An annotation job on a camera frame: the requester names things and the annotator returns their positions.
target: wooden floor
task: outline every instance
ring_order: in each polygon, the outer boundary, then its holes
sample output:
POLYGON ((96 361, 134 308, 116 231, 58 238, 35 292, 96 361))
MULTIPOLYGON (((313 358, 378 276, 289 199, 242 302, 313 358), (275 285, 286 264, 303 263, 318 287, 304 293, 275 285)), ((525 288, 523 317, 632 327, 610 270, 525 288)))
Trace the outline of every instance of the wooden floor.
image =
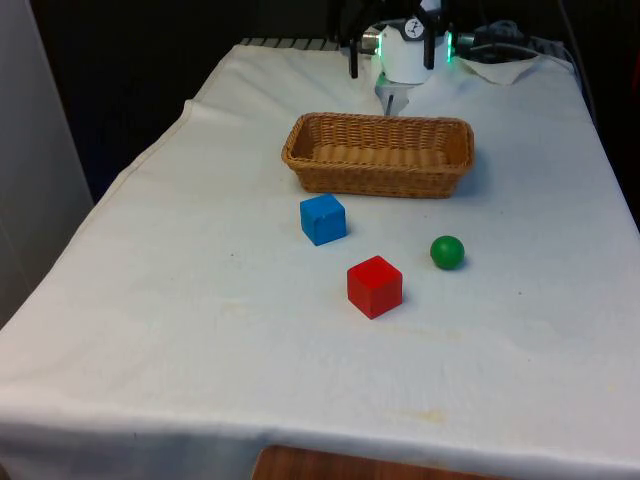
POLYGON ((346 455, 273 446, 258 457, 253 480, 487 480, 448 472, 346 455))

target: wicker basket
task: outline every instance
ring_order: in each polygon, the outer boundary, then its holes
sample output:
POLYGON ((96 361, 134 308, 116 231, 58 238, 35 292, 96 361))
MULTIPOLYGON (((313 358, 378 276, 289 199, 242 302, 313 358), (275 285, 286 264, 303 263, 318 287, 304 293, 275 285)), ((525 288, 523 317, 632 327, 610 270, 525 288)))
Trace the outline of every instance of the wicker basket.
POLYGON ((308 192, 451 196, 473 166, 473 131, 452 118, 300 117, 282 159, 308 192))

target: white wall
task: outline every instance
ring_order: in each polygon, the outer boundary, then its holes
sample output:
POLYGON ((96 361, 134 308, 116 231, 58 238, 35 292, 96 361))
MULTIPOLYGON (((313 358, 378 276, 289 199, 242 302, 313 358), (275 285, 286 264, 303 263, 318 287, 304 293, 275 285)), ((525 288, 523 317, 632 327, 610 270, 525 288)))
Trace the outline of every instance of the white wall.
POLYGON ((0 327, 91 208, 27 2, 0 1, 0 327))

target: green light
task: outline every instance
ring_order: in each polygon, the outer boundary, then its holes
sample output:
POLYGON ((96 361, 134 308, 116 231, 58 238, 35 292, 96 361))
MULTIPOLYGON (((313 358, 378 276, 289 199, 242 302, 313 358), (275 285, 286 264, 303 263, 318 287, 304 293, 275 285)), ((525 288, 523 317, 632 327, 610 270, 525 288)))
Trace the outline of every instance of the green light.
POLYGON ((451 63, 453 57, 453 35, 451 32, 447 34, 447 63, 451 63))

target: green ball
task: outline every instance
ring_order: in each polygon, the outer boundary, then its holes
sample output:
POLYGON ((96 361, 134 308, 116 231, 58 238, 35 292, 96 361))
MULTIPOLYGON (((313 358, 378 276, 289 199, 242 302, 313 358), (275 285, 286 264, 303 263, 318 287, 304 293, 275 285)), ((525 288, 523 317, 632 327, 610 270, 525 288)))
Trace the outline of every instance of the green ball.
POLYGON ((464 245, 449 235, 436 238, 431 244, 431 258, 443 270, 453 270, 464 260, 464 245))

